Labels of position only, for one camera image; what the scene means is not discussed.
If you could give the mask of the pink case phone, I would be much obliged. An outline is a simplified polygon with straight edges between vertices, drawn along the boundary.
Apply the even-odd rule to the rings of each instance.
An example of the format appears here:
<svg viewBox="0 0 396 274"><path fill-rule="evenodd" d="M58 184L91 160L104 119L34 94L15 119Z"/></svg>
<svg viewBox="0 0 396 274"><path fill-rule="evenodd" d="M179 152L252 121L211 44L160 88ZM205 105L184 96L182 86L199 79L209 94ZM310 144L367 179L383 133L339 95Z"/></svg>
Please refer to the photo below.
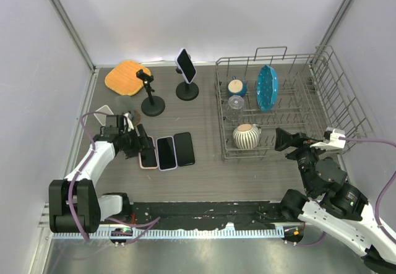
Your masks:
<svg viewBox="0 0 396 274"><path fill-rule="evenodd" d="M149 149L144 149L139 153L139 164L141 169L157 169L157 150L151 136L148 136Z"/></svg>

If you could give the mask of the lavender case phone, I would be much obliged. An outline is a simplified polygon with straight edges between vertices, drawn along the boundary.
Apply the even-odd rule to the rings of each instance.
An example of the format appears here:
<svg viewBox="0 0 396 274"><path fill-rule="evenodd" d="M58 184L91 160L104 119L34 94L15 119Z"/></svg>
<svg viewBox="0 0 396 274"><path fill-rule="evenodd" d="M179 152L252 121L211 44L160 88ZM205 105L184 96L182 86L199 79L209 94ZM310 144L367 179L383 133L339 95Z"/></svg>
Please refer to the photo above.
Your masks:
<svg viewBox="0 0 396 274"><path fill-rule="evenodd" d="M176 169L176 152L174 139L172 136L161 137L156 140L158 169L160 171L170 171Z"/></svg>

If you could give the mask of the black round base stand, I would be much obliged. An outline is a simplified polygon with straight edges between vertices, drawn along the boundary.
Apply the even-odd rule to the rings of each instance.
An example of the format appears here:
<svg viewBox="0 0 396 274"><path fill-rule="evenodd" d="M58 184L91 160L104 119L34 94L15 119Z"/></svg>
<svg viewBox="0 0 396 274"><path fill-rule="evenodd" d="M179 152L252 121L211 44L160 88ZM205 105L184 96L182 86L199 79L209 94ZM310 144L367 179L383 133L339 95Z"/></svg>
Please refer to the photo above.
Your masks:
<svg viewBox="0 0 396 274"><path fill-rule="evenodd" d="M155 91L150 85L153 82L153 76L148 75L143 69L140 69L136 72L136 77L142 81L148 95L141 103L141 111L149 117L160 115L165 110L165 101L159 96L152 95Z"/></svg>

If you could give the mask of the black phone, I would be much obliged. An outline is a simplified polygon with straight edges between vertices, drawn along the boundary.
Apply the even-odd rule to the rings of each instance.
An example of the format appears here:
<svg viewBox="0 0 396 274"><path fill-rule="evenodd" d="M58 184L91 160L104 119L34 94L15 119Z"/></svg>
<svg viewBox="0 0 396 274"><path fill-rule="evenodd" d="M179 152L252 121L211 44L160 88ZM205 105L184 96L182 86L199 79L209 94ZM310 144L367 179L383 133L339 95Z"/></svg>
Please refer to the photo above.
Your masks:
<svg viewBox="0 0 396 274"><path fill-rule="evenodd" d="M177 133L173 136L178 166L190 166L196 162L190 132Z"/></svg>

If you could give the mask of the black tall pole stand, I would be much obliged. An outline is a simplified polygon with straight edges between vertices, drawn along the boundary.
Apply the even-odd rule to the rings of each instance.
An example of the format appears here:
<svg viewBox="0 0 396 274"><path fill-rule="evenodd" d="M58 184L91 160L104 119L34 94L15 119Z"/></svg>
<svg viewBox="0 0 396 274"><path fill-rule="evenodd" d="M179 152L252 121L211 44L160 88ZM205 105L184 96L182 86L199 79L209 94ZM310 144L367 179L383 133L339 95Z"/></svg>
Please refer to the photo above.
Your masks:
<svg viewBox="0 0 396 274"><path fill-rule="evenodd" d="M196 83L192 80L196 76L196 69L194 69L194 75L192 76L192 80L188 83L187 78L184 76L183 71L179 68L176 68L176 72L183 76L184 82L181 82L176 87L176 96L183 101L192 101L199 95L199 88Z"/></svg>

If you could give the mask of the white case phone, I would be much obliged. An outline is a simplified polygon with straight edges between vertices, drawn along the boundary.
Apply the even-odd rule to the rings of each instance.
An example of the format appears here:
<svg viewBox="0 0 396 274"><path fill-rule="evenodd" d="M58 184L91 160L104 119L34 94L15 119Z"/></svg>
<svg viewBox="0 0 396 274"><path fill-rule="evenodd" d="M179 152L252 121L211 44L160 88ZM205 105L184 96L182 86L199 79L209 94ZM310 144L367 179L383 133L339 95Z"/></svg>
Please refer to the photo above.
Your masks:
<svg viewBox="0 0 396 274"><path fill-rule="evenodd" d="M175 57L175 63L177 68L181 71L185 82L191 84L197 71L185 48L179 50L178 55Z"/></svg>

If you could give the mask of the grey stand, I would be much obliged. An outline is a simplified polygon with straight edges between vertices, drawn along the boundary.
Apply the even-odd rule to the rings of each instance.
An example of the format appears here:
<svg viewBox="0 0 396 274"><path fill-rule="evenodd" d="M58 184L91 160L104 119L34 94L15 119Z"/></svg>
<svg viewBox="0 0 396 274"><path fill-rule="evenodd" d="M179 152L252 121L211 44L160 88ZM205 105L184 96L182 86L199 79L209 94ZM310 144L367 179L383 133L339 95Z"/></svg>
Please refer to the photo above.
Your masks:
<svg viewBox="0 0 396 274"><path fill-rule="evenodd" d="M140 113L136 110L135 105L132 102L132 98L127 95L117 96L115 98L116 114L128 114L129 119L132 121L133 126L140 123Z"/></svg>

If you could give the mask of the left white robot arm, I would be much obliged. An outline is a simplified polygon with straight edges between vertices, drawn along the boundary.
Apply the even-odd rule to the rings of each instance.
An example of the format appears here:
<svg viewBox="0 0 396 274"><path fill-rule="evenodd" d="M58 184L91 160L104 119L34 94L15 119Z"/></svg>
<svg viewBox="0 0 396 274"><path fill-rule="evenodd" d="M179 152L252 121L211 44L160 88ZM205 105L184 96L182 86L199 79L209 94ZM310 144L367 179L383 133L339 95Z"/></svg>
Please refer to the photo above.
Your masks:
<svg viewBox="0 0 396 274"><path fill-rule="evenodd" d="M105 168L119 153L134 158L150 150L143 125L133 125L132 114L106 115L105 125L88 137L90 147L80 163L63 179L49 185L49 227L54 233L80 233L88 239L100 223L112 217L124 224L132 208L124 192L97 196L95 186Z"/></svg>

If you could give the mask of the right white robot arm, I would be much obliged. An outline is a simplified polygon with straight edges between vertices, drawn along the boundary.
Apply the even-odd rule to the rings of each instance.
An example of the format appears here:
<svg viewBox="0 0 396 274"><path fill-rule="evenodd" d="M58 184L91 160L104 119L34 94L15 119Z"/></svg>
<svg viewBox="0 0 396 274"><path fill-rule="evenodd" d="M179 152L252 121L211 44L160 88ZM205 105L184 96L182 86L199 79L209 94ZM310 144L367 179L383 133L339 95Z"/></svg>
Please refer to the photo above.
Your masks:
<svg viewBox="0 0 396 274"><path fill-rule="evenodd" d="M275 150L294 149L286 158L297 163L304 187L303 193L287 190L279 205L280 216L319 228L348 246L375 273L395 273L395 231L379 215L381 200L395 176L371 204L331 157L319 157L327 150L345 147L351 139L344 131L328 127L322 140L279 127L275 131Z"/></svg>

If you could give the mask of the white phone stand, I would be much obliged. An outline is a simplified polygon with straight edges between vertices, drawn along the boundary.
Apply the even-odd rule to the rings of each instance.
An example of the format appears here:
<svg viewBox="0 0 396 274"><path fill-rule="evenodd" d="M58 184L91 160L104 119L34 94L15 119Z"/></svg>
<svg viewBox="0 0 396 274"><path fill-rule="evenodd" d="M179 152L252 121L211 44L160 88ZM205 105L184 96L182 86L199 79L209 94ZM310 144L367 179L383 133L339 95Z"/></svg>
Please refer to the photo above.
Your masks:
<svg viewBox="0 0 396 274"><path fill-rule="evenodd" d="M113 114L114 114L113 111L108 105L103 105L100 108L98 108L93 115L101 126L105 126L106 117L108 115L113 115Z"/></svg>

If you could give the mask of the striped ceramic mug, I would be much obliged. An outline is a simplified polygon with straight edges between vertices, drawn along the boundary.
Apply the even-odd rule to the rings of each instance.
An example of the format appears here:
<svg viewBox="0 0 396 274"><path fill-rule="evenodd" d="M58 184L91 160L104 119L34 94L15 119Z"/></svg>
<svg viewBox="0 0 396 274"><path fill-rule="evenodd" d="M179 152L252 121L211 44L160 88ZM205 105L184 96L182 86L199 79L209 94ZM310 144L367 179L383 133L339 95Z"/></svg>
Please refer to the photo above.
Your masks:
<svg viewBox="0 0 396 274"><path fill-rule="evenodd" d="M233 142L238 149L250 150L256 148L262 129L257 124L241 124L233 131Z"/></svg>

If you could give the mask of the teal speckled plate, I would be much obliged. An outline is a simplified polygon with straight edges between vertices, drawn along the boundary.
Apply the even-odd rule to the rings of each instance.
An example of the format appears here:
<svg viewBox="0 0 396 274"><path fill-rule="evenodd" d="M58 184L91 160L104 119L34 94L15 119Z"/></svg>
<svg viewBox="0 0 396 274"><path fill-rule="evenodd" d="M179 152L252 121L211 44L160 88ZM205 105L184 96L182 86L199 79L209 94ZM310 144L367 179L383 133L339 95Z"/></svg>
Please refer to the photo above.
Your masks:
<svg viewBox="0 0 396 274"><path fill-rule="evenodd" d="M278 97L278 75L274 68L265 65L257 77L257 105L261 111L270 111Z"/></svg>

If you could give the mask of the clear glass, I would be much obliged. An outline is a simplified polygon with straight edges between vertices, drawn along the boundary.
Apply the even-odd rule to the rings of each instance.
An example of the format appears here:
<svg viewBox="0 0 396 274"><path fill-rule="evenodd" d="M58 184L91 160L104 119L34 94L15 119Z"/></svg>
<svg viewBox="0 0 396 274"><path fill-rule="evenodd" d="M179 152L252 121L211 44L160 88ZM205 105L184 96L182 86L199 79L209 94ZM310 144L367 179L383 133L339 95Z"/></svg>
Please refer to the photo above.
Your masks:
<svg viewBox="0 0 396 274"><path fill-rule="evenodd" d="M243 116L244 99L239 95L229 97L223 115L225 119L233 124L238 124Z"/></svg>

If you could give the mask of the orange woven mat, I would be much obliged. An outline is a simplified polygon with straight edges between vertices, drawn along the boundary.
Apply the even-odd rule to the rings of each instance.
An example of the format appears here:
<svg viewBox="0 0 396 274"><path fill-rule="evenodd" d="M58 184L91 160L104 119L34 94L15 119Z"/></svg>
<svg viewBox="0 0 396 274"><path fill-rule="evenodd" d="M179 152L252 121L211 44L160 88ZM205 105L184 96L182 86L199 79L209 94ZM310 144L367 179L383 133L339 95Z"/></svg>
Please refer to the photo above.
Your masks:
<svg viewBox="0 0 396 274"><path fill-rule="evenodd" d="M148 75L152 74L149 68L138 62L122 61L105 77L105 85L118 95L133 96L144 86L142 80L136 76L141 69Z"/></svg>

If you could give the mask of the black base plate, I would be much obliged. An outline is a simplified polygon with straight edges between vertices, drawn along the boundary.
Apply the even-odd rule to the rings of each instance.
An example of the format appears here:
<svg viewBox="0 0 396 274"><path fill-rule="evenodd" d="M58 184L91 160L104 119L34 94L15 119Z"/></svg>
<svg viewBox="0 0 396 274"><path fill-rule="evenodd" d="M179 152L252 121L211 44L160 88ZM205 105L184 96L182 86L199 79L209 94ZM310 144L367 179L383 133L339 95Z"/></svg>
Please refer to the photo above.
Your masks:
<svg viewBox="0 0 396 274"><path fill-rule="evenodd" d="M285 217L280 204L270 201L239 202L134 202L127 215L113 215L123 223L142 225L159 219L153 229L223 230L228 223L235 229L272 229L277 223L297 223Z"/></svg>

